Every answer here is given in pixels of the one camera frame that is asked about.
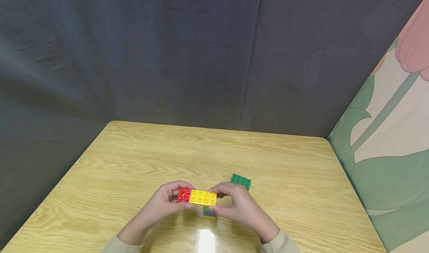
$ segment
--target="wood grain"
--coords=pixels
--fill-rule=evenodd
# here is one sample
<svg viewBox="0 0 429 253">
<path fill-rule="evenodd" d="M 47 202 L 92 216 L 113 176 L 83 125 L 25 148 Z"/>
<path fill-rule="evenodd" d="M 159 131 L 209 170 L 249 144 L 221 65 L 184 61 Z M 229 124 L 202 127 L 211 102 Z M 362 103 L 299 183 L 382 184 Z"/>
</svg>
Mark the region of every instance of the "wood grain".
<svg viewBox="0 0 429 253">
<path fill-rule="evenodd" d="M 105 127 L 2 252 L 100 252 L 162 183 L 206 190 L 233 172 L 252 180 L 254 199 L 302 252 L 386 252 L 323 138 L 121 121 Z M 259 244 L 194 206 L 160 222 L 142 252 L 173 251 L 259 252 Z"/>
</svg>

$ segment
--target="dark gray backdrop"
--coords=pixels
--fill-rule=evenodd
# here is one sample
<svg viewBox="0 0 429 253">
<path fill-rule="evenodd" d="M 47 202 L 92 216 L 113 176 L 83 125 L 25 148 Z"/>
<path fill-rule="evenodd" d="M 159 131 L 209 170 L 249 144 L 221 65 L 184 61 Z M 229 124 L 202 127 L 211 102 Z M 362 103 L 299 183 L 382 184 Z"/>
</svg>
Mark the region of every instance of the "dark gray backdrop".
<svg viewBox="0 0 429 253">
<path fill-rule="evenodd" d="M 0 248 L 111 120 L 327 137 L 421 0 L 0 0 Z"/>
</svg>

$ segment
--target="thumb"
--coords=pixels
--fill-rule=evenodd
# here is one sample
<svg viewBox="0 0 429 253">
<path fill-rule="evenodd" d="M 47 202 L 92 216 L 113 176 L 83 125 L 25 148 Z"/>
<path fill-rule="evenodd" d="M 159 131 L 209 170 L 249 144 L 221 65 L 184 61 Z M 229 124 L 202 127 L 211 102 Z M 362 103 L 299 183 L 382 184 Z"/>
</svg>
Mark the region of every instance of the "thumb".
<svg viewBox="0 0 429 253">
<path fill-rule="evenodd" d="M 187 210 L 189 208 L 192 208 L 191 203 L 180 202 L 180 203 L 169 203 L 169 206 L 167 209 L 168 209 L 169 214 L 174 214 L 174 213 L 178 213 L 180 211 Z"/>
<path fill-rule="evenodd" d="M 218 205 L 211 205 L 209 209 L 213 211 L 216 215 L 231 219 L 232 208 L 227 208 Z"/>
</svg>

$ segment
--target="sleeve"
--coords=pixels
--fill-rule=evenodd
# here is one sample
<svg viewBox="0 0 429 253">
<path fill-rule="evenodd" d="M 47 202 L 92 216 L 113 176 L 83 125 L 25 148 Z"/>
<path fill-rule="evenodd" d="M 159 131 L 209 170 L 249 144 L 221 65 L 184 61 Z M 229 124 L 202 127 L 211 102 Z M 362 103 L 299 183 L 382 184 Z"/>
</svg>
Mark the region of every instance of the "sleeve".
<svg viewBox="0 0 429 253">
<path fill-rule="evenodd" d="M 113 236 L 107 242 L 101 253 L 140 253 L 143 245 L 131 246 L 119 240 L 118 236 Z"/>
<path fill-rule="evenodd" d="M 261 253 L 299 253 L 292 239 L 281 229 L 276 238 L 266 244 L 260 244 Z"/>
</svg>

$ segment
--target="person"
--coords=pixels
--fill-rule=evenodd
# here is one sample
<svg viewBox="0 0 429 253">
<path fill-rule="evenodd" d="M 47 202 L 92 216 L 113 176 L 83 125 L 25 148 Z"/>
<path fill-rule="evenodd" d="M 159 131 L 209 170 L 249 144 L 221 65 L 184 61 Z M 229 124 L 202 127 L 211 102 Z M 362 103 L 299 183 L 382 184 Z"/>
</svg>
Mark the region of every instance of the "person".
<svg viewBox="0 0 429 253">
<path fill-rule="evenodd" d="M 102 253 L 140 253 L 142 241 L 149 230 L 166 216 L 192 207 L 188 202 L 176 202 L 179 188 L 195 188 L 178 180 L 162 185 L 144 207 L 109 242 Z M 262 253 L 299 253 L 294 242 L 263 211 L 242 185 L 221 182 L 208 189 L 218 198 L 231 197 L 231 206 L 210 206 L 217 216 L 228 218 L 250 228 L 260 239 Z"/>
</svg>

